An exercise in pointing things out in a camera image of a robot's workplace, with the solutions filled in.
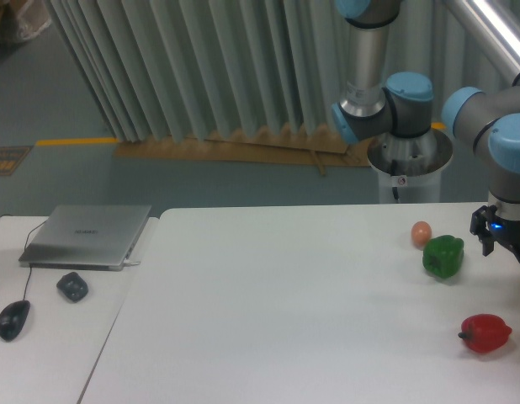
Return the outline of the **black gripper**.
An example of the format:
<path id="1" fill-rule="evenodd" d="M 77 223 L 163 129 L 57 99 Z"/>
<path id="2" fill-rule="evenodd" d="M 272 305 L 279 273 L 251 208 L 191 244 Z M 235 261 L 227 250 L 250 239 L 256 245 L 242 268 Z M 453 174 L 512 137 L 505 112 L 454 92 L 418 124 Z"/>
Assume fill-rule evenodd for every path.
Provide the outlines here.
<path id="1" fill-rule="evenodd" d="M 488 206 L 482 205 L 471 216 L 470 233 L 478 237 L 483 256 L 494 251 L 496 240 L 512 250 L 520 264 L 520 204 L 493 200 Z"/>

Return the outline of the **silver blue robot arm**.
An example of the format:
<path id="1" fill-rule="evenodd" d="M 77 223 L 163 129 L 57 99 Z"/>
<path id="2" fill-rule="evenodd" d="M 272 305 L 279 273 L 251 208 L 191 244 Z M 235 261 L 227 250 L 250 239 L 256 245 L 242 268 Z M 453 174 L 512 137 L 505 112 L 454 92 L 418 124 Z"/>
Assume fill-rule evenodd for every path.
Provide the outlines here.
<path id="1" fill-rule="evenodd" d="M 489 169 L 489 196 L 476 210 L 470 232 L 484 255 L 495 245 L 520 263 L 520 23 L 492 1 L 449 1 L 450 13 L 475 38 L 509 82 L 499 93 L 466 87 L 442 109 L 446 132 L 432 129 L 431 81 L 415 72 L 381 79 L 389 27 L 399 15 L 397 1 L 339 1 L 338 12 L 351 29 L 350 62 L 342 96 L 332 116 L 342 138 L 356 143 L 375 138 L 369 162 L 387 179 L 388 197 L 398 200 L 414 178 L 440 173 L 459 139 Z"/>

